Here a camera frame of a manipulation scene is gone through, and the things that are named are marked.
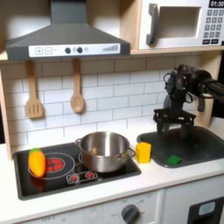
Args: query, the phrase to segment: white countertop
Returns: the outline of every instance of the white countertop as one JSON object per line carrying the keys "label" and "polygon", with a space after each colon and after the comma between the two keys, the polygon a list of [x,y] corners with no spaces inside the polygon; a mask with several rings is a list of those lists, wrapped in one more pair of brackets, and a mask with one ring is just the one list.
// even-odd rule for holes
{"label": "white countertop", "polygon": [[[154,130],[155,126],[151,126],[117,132],[126,136],[131,148],[135,148],[139,134]],[[221,134],[219,128],[211,128],[211,130],[214,132],[218,130],[217,134]],[[22,201],[18,199],[14,162],[7,160],[5,145],[0,145],[0,223],[27,221],[224,173],[224,159],[178,169],[167,169],[157,165],[154,161],[138,166],[142,174],[135,177]]]}

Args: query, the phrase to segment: wooden spoon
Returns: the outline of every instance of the wooden spoon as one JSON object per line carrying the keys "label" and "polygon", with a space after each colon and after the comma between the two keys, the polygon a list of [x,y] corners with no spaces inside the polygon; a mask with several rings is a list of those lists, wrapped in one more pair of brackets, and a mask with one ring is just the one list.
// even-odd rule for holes
{"label": "wooden spoon", "polygon": [[84,108],[84,101],[81,95],[81,61],[73,60],[73,97],[71,99],[71,107],[74,112],[80,113]]}
{"label": "wooden spoon", "polygon": [[25,112],[29,118],[37,118],[43,115],[43,107],[37,98],[34,68],[35,63],[32,60],[25,62],[26,70],[28,73],[28,84],[30,90],[30,99],[25,105]]}

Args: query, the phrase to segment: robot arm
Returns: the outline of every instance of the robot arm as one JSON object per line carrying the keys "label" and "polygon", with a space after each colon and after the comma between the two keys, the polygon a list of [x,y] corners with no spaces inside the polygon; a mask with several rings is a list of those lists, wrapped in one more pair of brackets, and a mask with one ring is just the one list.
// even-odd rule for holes
{"label": "robot arm", "polygon": [[[168,81],[165,81],[165,77],[168,75],[170,77]],[[182,136],[187,135],[196,117],[196,115],[183,110],[185,102],[193,101],[191,94],[199,98],[199,112],[205,110],[205,99],[216,99],[224,104],[224,86],[213,80],[207,71],[180,65],[165,77],[165,89],[168,95],[164,100],[164,108],[154,110],[154,121],[157,123],[157,133],[160,135],[163,130],[169,129],[171,123],[181,124]],[[191,101],[186,100],[187,95],[190,96]]]}

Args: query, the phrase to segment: yellow block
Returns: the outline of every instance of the yellow block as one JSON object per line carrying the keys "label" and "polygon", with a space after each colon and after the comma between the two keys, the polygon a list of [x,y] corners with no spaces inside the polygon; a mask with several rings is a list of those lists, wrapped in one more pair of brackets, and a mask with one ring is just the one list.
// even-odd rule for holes
{"label": "yellow block", "polygon": [[139,143],[136,146],[136,160],[140,164],[147,164],[151,161],[151,145],[149,143]]}

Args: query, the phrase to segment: knob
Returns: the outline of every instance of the knob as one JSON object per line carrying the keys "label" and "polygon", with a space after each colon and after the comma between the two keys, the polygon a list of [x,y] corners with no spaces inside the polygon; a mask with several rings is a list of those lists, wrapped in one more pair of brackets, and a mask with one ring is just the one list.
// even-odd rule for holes
{"label": "knob", "polygon": [[71,49],[69,47],[67,47],[65,51],[66,51],[66,53],[70,53]]}
{"label": "knob", "polygon": [[126,224],[133,224],[139,215],[139,210],[135,205],[128,205],[122,210],[122,218]]}
{"label": "knob", "polygon": [[82,53],[82,48],[81,47],[78,47],[77,52],[78,53]]}

